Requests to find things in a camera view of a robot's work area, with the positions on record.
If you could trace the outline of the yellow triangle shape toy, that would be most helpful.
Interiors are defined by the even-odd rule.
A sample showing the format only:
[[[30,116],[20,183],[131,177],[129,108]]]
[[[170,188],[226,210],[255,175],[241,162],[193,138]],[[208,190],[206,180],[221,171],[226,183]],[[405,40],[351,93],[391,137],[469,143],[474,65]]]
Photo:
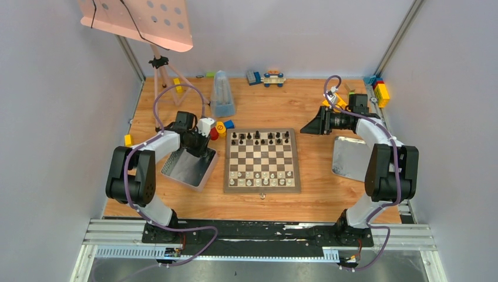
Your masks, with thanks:
[[[348,104],[343,100],[343,98],[338,96],[336,93],[332,95],[327,94],[324,96],[326,97],[326,99],[322,102],[322,105],[330,109],[332,109],[332,106],[329,102],[332,102],[337,108],[340,108],[342,110],[345,110],[346,107],[348,106]]]

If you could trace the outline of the stacked coloured bricks corner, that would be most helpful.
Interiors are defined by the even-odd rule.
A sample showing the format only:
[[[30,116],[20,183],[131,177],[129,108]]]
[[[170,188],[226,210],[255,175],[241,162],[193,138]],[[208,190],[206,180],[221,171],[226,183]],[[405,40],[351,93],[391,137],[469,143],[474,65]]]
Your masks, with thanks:
[[[390,96],[384,80],[378,76],[366,76],[363,77],[363,81],[364,84],[372,87],[374,95],[378,100],[378,106],[385,108],[390,101]]]

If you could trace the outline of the wooden chess board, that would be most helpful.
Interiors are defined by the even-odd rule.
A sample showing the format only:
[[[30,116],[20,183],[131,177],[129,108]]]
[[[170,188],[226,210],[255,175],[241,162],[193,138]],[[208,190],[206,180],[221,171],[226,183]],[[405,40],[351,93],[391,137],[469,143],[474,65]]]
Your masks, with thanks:
[[[295,130],[229,129],[224,193],[300,193]]]

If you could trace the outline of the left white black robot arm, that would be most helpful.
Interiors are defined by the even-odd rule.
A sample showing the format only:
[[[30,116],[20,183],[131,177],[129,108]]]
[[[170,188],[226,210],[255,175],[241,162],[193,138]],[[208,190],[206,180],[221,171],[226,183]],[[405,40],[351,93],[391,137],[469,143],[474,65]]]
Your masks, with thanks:
[[[126,204],[141,215],[166,243],[176,241],[182,232],[176,212],[156,194],[156,164],[165,156],[184,149],[194,157],[207,155],[210,132],[216,121],[198,119],[179,111],[175,121],[159,126],[156,135],[132,147],[114,149],[105,186],[106,196]]]

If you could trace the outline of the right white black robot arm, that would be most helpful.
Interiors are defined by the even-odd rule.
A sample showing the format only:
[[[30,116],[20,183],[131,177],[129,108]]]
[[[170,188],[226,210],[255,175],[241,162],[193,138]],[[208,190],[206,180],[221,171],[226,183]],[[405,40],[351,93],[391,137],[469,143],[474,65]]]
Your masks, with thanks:
[[[300,132],[329,135],[334,129],[351,130],[371,150],[364,178],[365,194],[344,210],[335,224],[336,239],[347,246],[363,236],[371,221],[385,209],[415,195],[419,151],[397,141],[380,117],[369,111],[367,95],[354,94],[346,109],[336,106],[336,93],[329,91],[324,98],[328,104],[320,106],[316,117]]]

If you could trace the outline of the wooden brown block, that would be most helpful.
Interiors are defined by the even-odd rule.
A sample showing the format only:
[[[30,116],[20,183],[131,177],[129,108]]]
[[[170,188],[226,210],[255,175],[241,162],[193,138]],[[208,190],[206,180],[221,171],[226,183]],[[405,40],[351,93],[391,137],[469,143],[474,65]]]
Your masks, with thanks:
[[[344,86],[344,88],[346,89],[346,91],[348,93],[354,93],[355,92],[355,88],[353,86],[351,86],[350,84],[344,83],[343,86]]]

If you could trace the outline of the red round block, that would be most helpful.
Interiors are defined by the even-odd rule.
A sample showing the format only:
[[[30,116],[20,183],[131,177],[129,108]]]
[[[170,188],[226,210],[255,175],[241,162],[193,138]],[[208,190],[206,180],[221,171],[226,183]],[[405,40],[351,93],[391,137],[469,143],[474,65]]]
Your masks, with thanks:
[[[212,128],[210,130],[210,139],[211,140],[217,140],[219,138],[219,133],[216,128]]]

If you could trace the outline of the yellow block near stand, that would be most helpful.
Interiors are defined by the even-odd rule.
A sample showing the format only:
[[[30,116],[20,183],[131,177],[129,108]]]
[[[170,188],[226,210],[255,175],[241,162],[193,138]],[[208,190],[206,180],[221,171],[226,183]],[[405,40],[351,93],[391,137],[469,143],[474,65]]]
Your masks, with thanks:
[[[183,87],[181,86],[181,81],[179,78],[174,78],[173,79],[173,83],[175,85],[175,90],[177,93],[183,93],[184,90],[183,90]]]

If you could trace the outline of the blue grey brick block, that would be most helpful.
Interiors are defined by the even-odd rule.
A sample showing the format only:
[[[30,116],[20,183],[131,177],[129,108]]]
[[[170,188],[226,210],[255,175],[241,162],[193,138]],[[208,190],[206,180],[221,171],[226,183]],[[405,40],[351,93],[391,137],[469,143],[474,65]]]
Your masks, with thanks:
[[[259,72],[248,70],[246,71],[246,79],[250,86],[258,85],[262,83],[262,79]]]

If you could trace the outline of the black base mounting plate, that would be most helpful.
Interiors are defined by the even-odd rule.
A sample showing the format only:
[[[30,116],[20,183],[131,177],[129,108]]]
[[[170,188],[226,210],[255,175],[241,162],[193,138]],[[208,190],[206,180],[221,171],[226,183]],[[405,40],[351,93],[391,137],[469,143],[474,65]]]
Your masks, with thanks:
[[[323,247],[372,247],[371,233],[360,238],[339,235],[333,224],[309,226],[297,222],[239,220],[179,220],[177,232],[145,224],[142,242],[178,244],[183,254],[201,250],[206,256],[236,257],[321,257]]]

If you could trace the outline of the blue small block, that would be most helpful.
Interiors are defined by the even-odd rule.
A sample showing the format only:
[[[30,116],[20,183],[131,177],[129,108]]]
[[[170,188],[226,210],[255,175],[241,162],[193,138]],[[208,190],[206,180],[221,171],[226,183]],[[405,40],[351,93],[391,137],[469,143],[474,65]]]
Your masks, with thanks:
[[[234,129],[235,128],[235,124],[232,120],[226,120],[224,122],[224,126],[226,129]]]

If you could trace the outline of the pink music stand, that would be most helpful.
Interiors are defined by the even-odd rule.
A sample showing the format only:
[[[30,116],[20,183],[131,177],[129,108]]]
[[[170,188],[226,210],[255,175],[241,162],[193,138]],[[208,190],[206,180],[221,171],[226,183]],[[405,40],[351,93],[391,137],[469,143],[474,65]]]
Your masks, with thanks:
[[[185,1],[78,1],[81,24],[148,43],[156,59],[159,48],[187,52],[193,47]]]

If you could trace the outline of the silver metal tin lid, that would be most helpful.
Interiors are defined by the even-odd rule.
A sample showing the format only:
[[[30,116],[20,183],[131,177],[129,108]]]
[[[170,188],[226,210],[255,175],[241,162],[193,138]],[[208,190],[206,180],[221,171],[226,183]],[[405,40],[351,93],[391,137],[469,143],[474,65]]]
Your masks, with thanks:
[[[371,151],[371,148],[361,139],[337,136],[334,139],[332,173],[364,182]]]

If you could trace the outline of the yellow round sign block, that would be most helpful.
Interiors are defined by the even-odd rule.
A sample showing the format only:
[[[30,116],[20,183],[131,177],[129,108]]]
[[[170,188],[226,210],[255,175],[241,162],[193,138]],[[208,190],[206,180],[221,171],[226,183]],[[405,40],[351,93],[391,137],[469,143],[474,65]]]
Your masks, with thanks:
[[[227,129],[226,129],[226,126],[223,122],[218,121],[216,123],[216,131],[220,137],[226,137]]]

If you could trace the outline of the wooden toy car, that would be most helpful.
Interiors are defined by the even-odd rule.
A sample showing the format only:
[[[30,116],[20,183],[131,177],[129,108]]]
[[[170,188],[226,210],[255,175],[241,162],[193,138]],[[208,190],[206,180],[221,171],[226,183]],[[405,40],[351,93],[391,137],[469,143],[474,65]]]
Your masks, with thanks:
[[[281,88],[283,87],[286,78],[284,77],[284,74],[278,70],[269,70],[263,75],[261,81],[266,88],[269,88],[271,85],[277,85]]]

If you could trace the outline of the small yellow cube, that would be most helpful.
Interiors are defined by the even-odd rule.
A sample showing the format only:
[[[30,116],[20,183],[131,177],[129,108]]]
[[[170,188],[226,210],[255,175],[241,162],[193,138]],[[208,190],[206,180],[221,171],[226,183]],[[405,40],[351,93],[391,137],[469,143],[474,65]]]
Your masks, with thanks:
[[[132,147],[134,145],[133,137],[130,134],[124,136],[124,145],[126,147]]]

